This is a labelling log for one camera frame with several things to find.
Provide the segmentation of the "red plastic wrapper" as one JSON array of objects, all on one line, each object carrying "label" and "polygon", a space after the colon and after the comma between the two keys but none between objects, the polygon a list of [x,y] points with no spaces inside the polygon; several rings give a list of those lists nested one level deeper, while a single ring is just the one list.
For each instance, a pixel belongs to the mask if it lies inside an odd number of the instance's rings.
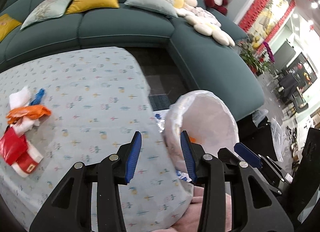
[{"label": "red plastic wrapper", "polygon": [[1,137],[1,157],[23,178],[34,172],[43,159],[24,134],[18,136],[9,126]]}]

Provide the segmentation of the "pink folded blanket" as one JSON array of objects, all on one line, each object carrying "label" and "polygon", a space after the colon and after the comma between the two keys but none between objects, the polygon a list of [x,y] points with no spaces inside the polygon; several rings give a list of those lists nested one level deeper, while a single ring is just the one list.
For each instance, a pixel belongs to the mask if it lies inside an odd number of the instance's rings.
[{"label": "pink folded blanket", "polygon": [[217,20],[217,18],[212,15],[210,12],[208,12],[207,10],[204,10],[202,7],[194,7],[192,10],[193,14],[195,14],[198,17],[202,17],[204,19],[206,19],[206,21],[221,27],[221,23]]}]

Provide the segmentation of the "floral light blue tablecloth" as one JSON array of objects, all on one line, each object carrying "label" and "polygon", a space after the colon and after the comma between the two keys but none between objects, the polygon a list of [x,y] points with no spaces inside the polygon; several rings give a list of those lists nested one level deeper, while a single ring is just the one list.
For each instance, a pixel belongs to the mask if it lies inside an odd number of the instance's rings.
[{"label": "floral light blue tablecloth", "polygon": [[128,231],[166,229],[188,209],[193,187],[181,181],[149,102],[149,85],[134,56],[118,47],[71,51],[23,63],[1,73],[1,130],[9,95],[28,87],[46,91],[51,112],[26,136],[43,156],[23,178],[1,162],[1,196],[24,229],[76,163],[102,161],[142,135],[135,175],[119,189]]}]

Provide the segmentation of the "light green cushion left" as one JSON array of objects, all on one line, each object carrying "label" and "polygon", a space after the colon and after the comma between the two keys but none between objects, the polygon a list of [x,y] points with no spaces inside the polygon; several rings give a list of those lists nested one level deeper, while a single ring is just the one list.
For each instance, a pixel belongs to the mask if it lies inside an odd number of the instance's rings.
[{"label": "light green cushion left", "polygon": [[71,1],[72,0],[44,0],[27,16],[20,30],[35,23],[62,17]]}]

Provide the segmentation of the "dark green sectional sofa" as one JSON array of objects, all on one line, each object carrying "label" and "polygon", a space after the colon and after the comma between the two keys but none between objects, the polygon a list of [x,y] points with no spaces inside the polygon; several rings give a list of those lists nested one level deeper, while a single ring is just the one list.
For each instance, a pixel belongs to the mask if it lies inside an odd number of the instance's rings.
[{"label": "dark green sectional sofa", "polygon": [[[24,21],[44,0],[7,0],[1,14]],[[125,5],[97,8],[16,28],[1,42],[1,71],[51,54],[90,47],[167,49],[193,90],[213,92],[236,120],[265,101],[264,92],[241,57],[230,47],[197,33],[183,18],[168,18]],[[197,0],[204,7],[204,0]]]}]

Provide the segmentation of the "blue measuring tape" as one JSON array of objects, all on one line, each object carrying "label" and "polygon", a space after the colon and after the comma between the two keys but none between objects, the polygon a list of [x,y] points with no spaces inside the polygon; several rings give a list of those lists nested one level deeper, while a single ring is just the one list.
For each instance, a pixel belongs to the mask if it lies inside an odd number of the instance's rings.
[{"label": "blue measuring tape", "polygon": [[35,95],[34,99],[29,103],[30,106],[39,105],[44,97],[45,90],[41,88],[39,92]]}]

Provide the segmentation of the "trash bin with white liner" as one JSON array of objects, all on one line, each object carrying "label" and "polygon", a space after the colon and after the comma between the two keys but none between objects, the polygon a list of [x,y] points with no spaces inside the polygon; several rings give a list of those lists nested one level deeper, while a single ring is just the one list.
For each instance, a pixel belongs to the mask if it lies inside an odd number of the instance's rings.
[{"label": "trash bin with white liner", "polygon": [[217,157],[221,148],[234,152],[239,142],[236,121],[224,102],[212,92],[196,90],[180,96],[170,106],[164,120],[164,140],[175,168],[186,172],[180,134],[188,133],[191,142]]}]

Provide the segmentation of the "light green cushion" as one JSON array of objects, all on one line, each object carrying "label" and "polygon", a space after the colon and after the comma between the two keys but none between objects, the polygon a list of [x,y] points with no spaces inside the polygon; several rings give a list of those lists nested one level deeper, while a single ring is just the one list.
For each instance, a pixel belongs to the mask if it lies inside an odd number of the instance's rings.
[{"label": "light green cushion", "polygon": [[126,6],[140,8],[146,11],[159,13],[169,18],[177,18],[173,0],[126,0]]},{"label": "light green cushion", "polygon": [[20,30],[35,23],[62,17],[71,1],[72,0],[44,0],[27,16]]}]

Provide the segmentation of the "pink cloth under gripper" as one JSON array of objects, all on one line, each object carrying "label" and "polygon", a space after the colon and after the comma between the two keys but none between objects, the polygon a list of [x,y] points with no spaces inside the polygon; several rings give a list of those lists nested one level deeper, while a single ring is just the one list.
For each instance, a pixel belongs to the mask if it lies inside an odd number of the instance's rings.
[{"label": "pink cloth under gripper", "polygon": [[[195,186],[194,196],[191,203],[183,214],[183,216],[170,228],[169,231],[197,231],[203,202],[204,188]],[[226,194],[226,231],[232,229],[232,199],[229,194]]]}]

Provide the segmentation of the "light green cushion right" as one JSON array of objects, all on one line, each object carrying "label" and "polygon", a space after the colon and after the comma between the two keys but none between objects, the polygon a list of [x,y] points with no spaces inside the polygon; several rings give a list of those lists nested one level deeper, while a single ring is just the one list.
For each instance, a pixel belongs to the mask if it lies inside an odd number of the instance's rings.
[{"label": "light green cushion right", "polygon": [[140,8],[146,11],[159,13],[169,18],[177,18],[173,0],[126,0],[126,6]]}]

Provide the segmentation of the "yellow embroidered cushion left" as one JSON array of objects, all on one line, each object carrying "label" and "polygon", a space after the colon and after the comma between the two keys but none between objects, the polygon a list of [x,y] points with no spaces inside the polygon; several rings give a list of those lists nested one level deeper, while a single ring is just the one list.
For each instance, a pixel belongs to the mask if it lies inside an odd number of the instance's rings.
[{"label": "yellow embroidered cushion left", "polygon": [[12,30],[22,23],[8,14],[0,16],[0,41],[2,41]]}]

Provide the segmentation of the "orange plastic bag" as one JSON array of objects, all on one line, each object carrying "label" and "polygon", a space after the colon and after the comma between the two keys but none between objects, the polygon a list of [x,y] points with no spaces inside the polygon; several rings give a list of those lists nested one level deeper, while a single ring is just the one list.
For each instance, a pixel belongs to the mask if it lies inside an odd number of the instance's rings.
[{"label": "orange plastic bag", "polygon": [[8,112],[6,118],[8,120],[7,123],[10,125],[16,123],[23,117],[27,117],[31,120],[37,120],[43,116],[51,116],[51,114],[51,110],[49,110],[46,106],[33,105],[12,109],[10,112]]}]

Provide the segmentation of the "black bin with plastic bag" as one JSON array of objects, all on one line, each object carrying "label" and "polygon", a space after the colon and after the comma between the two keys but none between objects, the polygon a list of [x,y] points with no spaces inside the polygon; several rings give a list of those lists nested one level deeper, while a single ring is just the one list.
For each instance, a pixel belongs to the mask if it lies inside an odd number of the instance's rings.
[{"label": "black bin with plastic bag", "polygon": [[239,131],[239,141],[255,154],[272,160],[283,162],[282,145],[283,132],[275,119],[269,121],[262,111],[260,122],[253,119],[254,114],[249,114],[236,122]]}]

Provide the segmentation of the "flat white daisy cushion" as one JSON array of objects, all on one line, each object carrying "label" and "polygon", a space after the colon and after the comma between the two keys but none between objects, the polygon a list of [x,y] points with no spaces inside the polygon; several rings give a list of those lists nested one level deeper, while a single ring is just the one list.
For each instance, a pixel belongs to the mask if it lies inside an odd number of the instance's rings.
[{"label": "flat white daisy cushion", "polygon": [[221,45],[235,47],[235,42],[232,37],[225,31],[221,30],[215,20],[196,15],[187,15],[184,18],[199,34],[212,37]]}]

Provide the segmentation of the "purple orchid plant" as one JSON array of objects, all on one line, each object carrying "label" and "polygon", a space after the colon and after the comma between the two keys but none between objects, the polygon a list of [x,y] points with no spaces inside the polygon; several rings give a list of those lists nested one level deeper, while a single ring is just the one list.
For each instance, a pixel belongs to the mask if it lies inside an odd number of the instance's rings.
[{"label": "purple orchid plant", "polygon": [[264,47],[265,47],[265,49],[266,49],[266,51],[267,51],[267,54],[268,54],[268,57],[269,57],[269,61],[270,61],[271,63],[274,63],[274,62],[275,62],[275,60],[274,60],[274,55],[273,55],[273,52],[272,52],[270,46],[268,45],[268,42],[263,41],[263,45],[264,45]]}]

